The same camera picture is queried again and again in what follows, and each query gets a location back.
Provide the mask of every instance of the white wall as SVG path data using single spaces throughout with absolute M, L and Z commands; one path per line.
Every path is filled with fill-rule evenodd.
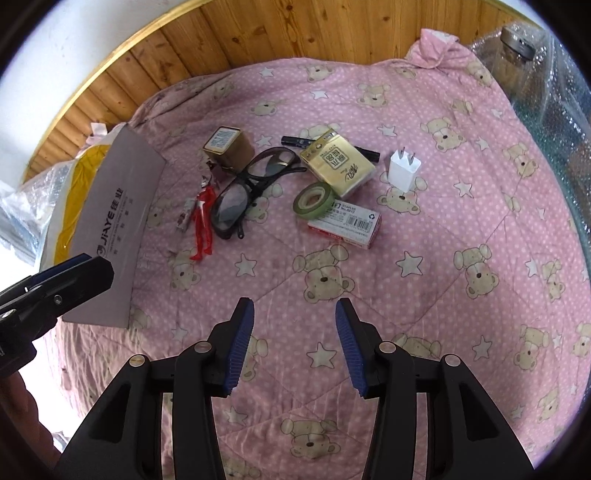
M 50 12 L 0 79 L 0 191 L 2 182 L 19 185 L 43 133 L 93 70 L 183 1 L 62 0 Z M 505 3 L 542 24 L 525 2 Z

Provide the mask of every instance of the red toy figure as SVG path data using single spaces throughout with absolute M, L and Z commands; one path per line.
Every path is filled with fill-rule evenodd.
M 197 244 L 197 253 L 193 255 L 191 260 L 200 261 L 203 259 L 203 254 L 212 254 L 212 224 L 209 217 L 209 212 L 212 209 L 213 202 L 216 201 L 216 192 L 209 184 L 209 179 L 203 177 L 201 182 L 201 192 L 197 195 L 197 206 L 193 213 L 195 220 L 195 241 Z M 203 248 L 202 234 L 205 235 L 205 248 Z

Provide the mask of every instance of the red and white box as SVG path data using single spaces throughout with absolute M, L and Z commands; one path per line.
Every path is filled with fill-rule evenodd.
M 322 217 L 308 220 L 308 228 L 369 250 L 381 223 L 378 212 L 335 200 Z

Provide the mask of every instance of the barcode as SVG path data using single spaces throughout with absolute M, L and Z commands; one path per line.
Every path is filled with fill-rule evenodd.
M 353 215 L 349 215 L 349 218 L 347 219 L 347 225 L 350 225 L 353 228 L 362 230 L 364 232 L 369 232 L 369 229 L 371 228 L 371 222 L 368 222 L 367 220 L 363 220 Z

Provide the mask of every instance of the white phone charger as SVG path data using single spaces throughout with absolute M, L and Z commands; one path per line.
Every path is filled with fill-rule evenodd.
M 409 192 L 420 167 L 421 161 L 414 154 L 409 154 L 405 148 L 396 150 L 390 157 L 388 182 L 405 193 Z

